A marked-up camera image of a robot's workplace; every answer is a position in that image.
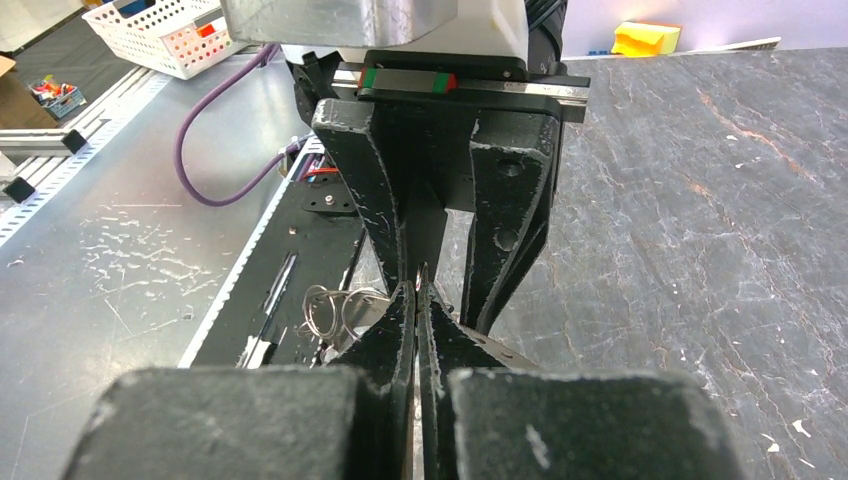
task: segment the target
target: metal table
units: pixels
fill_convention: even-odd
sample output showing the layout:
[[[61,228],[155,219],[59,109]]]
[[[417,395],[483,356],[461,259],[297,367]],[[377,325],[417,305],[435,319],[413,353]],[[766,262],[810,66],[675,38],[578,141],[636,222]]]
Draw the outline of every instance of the metal table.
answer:
[[[751,478],[844,477],[846,65],[848,50],[571,62],[593,79],[586,124],[567,127],[548,247],[492,336],[551,369],[688,372]],[[18,299],[0,331],[0,465],[16,478],[55,476],[116,374],[177,362],[252,230],[272,181],[211,210],[169,165],[180,118],[232,68],[169,84],[0,250],[0,268],[24,260],[0,277]],[[302,131],[282,69],[253,75],[265,88],[236,87],[189,142],[220,194]],[[458,303],[470,217],[450,218],[437,284]],[[378,279],[366,251],[357,284]]]
[[[279,184],[270,175],[244,200],[211,209],[173,173],[180,122],[245,62],[167,83],[0,249],[0,388],[9,392],[0,475],[58,477],[115,377],[180,359]],[[223,197],[306,131],[276,62],[198,118],[185,146],[190,175]]]

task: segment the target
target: white scratch marks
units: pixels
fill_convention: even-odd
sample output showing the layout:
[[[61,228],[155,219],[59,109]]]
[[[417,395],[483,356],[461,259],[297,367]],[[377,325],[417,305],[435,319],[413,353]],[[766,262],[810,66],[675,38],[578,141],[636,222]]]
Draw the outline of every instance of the white scratch marks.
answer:
[[[157,223],[157,224],[156,224],[156,227],[155,227],[153,230],[151,230],[151,231],[150,231],[150,233],[148,233],[146,236],[144,236],[144,237],[138,237],[138,239],[137,239],[137,240],[138,240],[138,243],[140,243],[140,244],[142,244],[142,245],[146,244],[146,243],[147,243],[147,239],[148,239],[148,238],[150,238],[150,237],[152,237],[154,233],[158,232],[158,231],[159,231],[159,227],[160,227],[161,225],[162,225],[162,222]]]
[[[172,324],[172,323],[177,323],[178,321],[179,321],[179,320],[177,320],[177,319],[168,320],[167,322],[165,322],[165,323],[163,323],[163,324],[161,324],[161,325],[157,325],[157,326],[155,326],[155,327],[151,328],[150,330],[145,331],[144,333],[155,332],[155,331],[157,331],[157,330],[160,330],[160,329],[162,329],[162,328],[167,327],[168,325],[170,325],[170,324]]]
[[[539,462],[539,466],[542,469],[547,470],[551,468],[551,460],[548,454],[548,445],[542,440],[542,435],[533,427],[533,425],[527,424],[526,427],[527,433],[524,435],[524,438],[530,443],[530,448],[533,450],[533,456],[536,457],[536,461]]]
[[[102,297],[103,295],[109,295],[110,293],[115,293],[115,292],[123,292],[124,290],[126,290],[128,288],[135,287],[137,285],[149,285],[149,284],[150,284],[150,282],[148,282],[147,280],[139,280],[137,282],[128,283],[126,285],[120,286],[118,288],[113,288],[111,290],[101,290],[100,293],[98,293],[97,295],[94,295],[91,298]]]
[[[807,436],[807,438],[812,438],[813,436],[810,435],[809,432],[804,430],[804,424],[802,423],[803,421],[804,421],[804,419],[795,420],[794,422],[792,422],[792,427],[795,429],[796,432],[803,433],[804,435]]]
[[[186,273],[184,275],[179,275],[176,272],[168,270],[167,268],[160,268],[159,273],[165,275],[166,277],[170,277],[178,282],[185,280],[186,278],[191,277],[191,273]]]
[[[21,442],[18,444],[18,455],[15,456],[15,466],[12,467],[12,476],[10,477],[12,480],[15,478],[15,472],[18,470],[18,464],[21,460],[21,450],[24,449],[24,438],[26,438],[26,429],[29,426],[29,418],[30,416],[27,416],[26,420],[24,420],[24,431],[21,433]]]
[[[779,452],[779,451],[780,451],[780,445],[778,445],[778,444],[777,444],[777,442],[775,442],[775,441],[774,441],[774,438],[773,438],[773,437],[771,437],[771,436],[769,436],[769,435],[766,435],[765,433],[761,433],[760,435],[762,435],[763,437],[765,437],[767,440],[770,440],[770,441],[771,441],[771,445],[769,446],[769,448],[768,448],[768,449],[766,449],[766,452],[768,452],[768,453],[777,453],[777,452]]]
[[[170,248],[162,247],[162,248],[160,248],[159,250],[156,250],[153,253],[148,253],[147,255],[142,255],[139,252],[130,252],[130,255],[132,255],[134,257],[141,258],[142,260],[159,260],[159,256],[161,256],[163,252],[164,253],[174,253],[174,251],[171,250]]]
[[[104,301],[104,302],[106,302],[106,305],[107,305],[107,306],[109,306],[109,310],[112,310],[112,313],[114,313],[114,314],[115,314],[115,320],[117,320],[117,321],[121,322],[121,325],[123,325],[123,326],[124,326],[124,328],[126,328],[126,329],[127,329],[127,332],[128,332],[130,335],[132,335],[132,334],[133,334],[133,333],[132,333],[132,330],[130,330],[130,327],[128,327],[128,326],[127,326],[127,324],[126,324],[126,322],[124,322],[124,319],[123,319],[123,318],[121,318],[121,314],[120,314],[120,313],[118,313],[118,310],[116,310],[116,309],[115,309],[115,307],[113,307],[113,306],[112,306],[112,304],[111,304],[111,303],[109,303],[109,299],[108,299],[108,298],[104,298],[104,299],[103,299],[103,301]]]
[[[216,278],[213,278],[213,279],[210,279],[210,280],[206,280],[205,282],[201,283],[200,285],[198,285],[198,286],[196,286],[196,287],[193,287],[193,288],[190,288],[190,289],[186,290],[185,292],[183,292],[183,296],[185,297],[186,295],[191,295],[192,293],[194,293],[194,292],[196,292],[196,291],[198,291],[198,290],[201,290],[201,289],[203,289],[203,288],[206,288],[206,287],[208,287],[209,285],[213,285],[213,284],[215,284],[215,283],[216,283],[216,281],[217,281],[217,279],[216,279]]]
[[[101,232],[101,233],[102,233],[102,235],[103,235],[104,237],[106,237],[106,238],[110,238],[110,239],[112,239],[112,240],[114,240],[114,241],[116,241],[116,242],[118,242],[118,243],[124,243],[124,239],[123,239],[123,238],[121,238],[121,237],[120,237],[120,236],[118,236],[118,235],[112,235],[112,234],[111,234],[111,233],[109,233],[109,232]]]

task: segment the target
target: bolt hole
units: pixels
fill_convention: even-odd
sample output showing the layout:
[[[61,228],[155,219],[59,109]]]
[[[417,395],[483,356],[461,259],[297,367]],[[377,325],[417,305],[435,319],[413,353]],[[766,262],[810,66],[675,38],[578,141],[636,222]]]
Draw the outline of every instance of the bolt hole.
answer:
[[[498,171],[507,177],[517,177],[522,170],[524,170],[524,166],[521,165],[521,162],[509,158],[498,160]]]
[[[518,234],[515,230],[503,228],[495,234],[495,245],[505,252],[511,252],[516,243],[518,243]]]

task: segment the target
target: black metal bracket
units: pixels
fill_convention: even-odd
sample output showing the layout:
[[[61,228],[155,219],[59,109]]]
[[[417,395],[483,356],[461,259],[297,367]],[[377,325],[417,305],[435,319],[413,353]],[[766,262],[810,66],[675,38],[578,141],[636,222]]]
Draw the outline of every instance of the black metal bracket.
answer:
[[[3,193],[14,200],[15,203],[24,203],[35,193],[35,188],[21,177],[15,177],[4,183],[0,184]]]
[[[303,209],[308,212],[337,215],[356,215],[356,206],[338,174],[319,174],[303,197]]]
[[[358,101],[323,100],[312,126],[389,290],[425,262],[432,280],[445,208],[475,212],[461,321],[486,333],[544,245],[563,111],[533,95],[362,90]]]
[[[313,191],[308,183],[288,185],[192,366],[235,366],[249,337],[270,344],[263,364],[311,364],[316,344],[301,331],[304,294],[312,285],[337,285],[352,275],[363,235],[355,215],[303,209]],[[290,278],[268,318],[264,306],[289,255],[295,256]]]
[[[312,121],[315,106],[322,98],[338,98],[331,86],[333,75],[342,57],[338,52],[318,58],[309,52],[303,56],[303,63],[286,62],[294,77],[294,98],[301,120],[306,124]]]

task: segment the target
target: metal strip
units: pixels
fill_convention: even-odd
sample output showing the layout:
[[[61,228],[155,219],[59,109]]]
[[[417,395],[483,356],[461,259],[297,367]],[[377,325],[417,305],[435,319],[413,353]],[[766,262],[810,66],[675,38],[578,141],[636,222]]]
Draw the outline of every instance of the metal strip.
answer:
[[[121,79],[118,80],[114,85],[109,87],[109,89],[106,90],[106,92],[103,93],[103,95],[100,95],[99,97],[97,97],[97,100],[91,102],[91,104],[89,104],[88,107],[86,107],[84,112],[82,112],[79,116],[74,117],[74,119],[72,119],[70,122],[68,122],[65,126],[67,128],[78,128],[80,126],[80,124],[82,124],[83,122],[90,121],[91,119],[100,116],[100,112],[103,111],[103,109],[102,108],[100,110],[97,110],[97,109],[100,108],[101,105],[106,100],[111,98],[116,90],[121,88],[121,86],[128,84],[128,82],[131,79],[135,78],[137,80],[141,76],[146,75],[148,72],[149,72],[149,70],[144,68],[144,67],[133,68],[132,70],[127,72],[126,75],[121,77]]]
[[[41,207],[47,204],[74,176],[79,173],[88,162],[97,155],[97,152],[103,148],[112,138],[117,135],[121,129],[126,126],[129,121],[138,113],[147,102],[153,99],[165,85],[171,80],[171,77],[157,73],[149,81],[143,85],[139,85],[138,89],[133,92],[135,101],[128,105],[127,114],[121,118],[116,118],[103,127],[97,133],[89,138],[88,145],[76,153],[73,157],[68,158],[62,165],[57,168],[45,181],[39,185],[38,192],[30,197],[26,202],[16,205],[2,215],[0,215],[0,248],[6,244],[12,236],[28,222]]]
[[[28,177],[25,177],[27,182],[36,189],[38,189],[38,187],[41,185],[41,182],[49,178],[50,175],[55,172],[57,168],[62,166],[62,164],[65,163],[65,160],[67,159],[68,157],[51,158],[44,165],[42,165],[42,167],[39,168],[37,172],[33,173]]]
[[[415,72],[415,71],[407,71],[407,70],[390,70],[386,69],[384,72],[390,73],[395,72],[396,75],[399,72],[402,73],[402,76],[409,77],[413,74],[418,74],[427,78],[428,75],[432,74],[432,72]],[[361,72],[350,71],[350,70],[337,70],[333,77],[333,88],[348,88],[348,89],[358,89],[359,88],[359,79],[362,76]],[[399,90],[399,91],[415,91],[415,89],[410,90],[407,87],[398,87],[395,85],[395,88],[391,87],[391,85],[386,86],[374,86],[375,89],[389,89],[389,90]],[[482,90],[488,92],[504,92],[504,93],[523,93],[528,95],[541,95],[546,97],[555,98],[560,105],[571,105],[577,107],[586,107],[586,104],[589,100],[589,89],[584,87],[569,87],[565,85],[549,85],[542,83],[523,83],[523,82],[496,82],[492,80],[470,80],[470,79],[461,79],[459,80],[458,87],[460,90]]]
[[[43,155],[40,155],[40,156],[37,156],[37,157],[31,157],[31,158],[32,158],[31,162],[21,164],[21,167],[23,167],[23,168],[18,168],[15,171],[15,175],[17,175],[19,177],[23,177],[24,179],[28,180],[30,175],[37,172],[38,169],[43,167],[44,164],[47,163],[50,160],[50,157],[46,157],[46,156],[43,156]]]
[[[6,155],[71,156],[84,143],[79,132],[72,128],[0,130],[0,150]]]
[[[135,89],[140,88],[140,86],[144,85],[145,82],[150,81],[156,75],[156,72],[142,67],[138,67],[137,71],[134,70],[130,72],[123,80],[121,80],[120,85],[116,85],[117,88],[110,93],[108,99],[104,99],[104,101],[101,102],[103,97],[101,96],[101,98],[98,98],[94,104],[88,108],[88,110],[91,111],[91,115],[85,118],[79,118],[79,121],[74,124],[74,128],[76,128],[83,137],[90,138],[94,135],[94,132],[102,126],[104,114],[113,110],[116,99],[120,100],[124,98],[127,93],[134,92]]]
[[[104,102],[100,105],[100,111],[97,117],[88,121],[84,127],[78,127],[79,131],[85,138],[90,138],[99,129],[104,122],[108,122],[117,118],[126,117],[126,112],[134,115],[134,104],[136,97],[134,92],[138,88],[143,88],[147,82],[152,81],[160,75],[153,70],[144,69],[145,74],[139,78],[128,79],[127,83],[118,88],[112,95],[109,102]]]

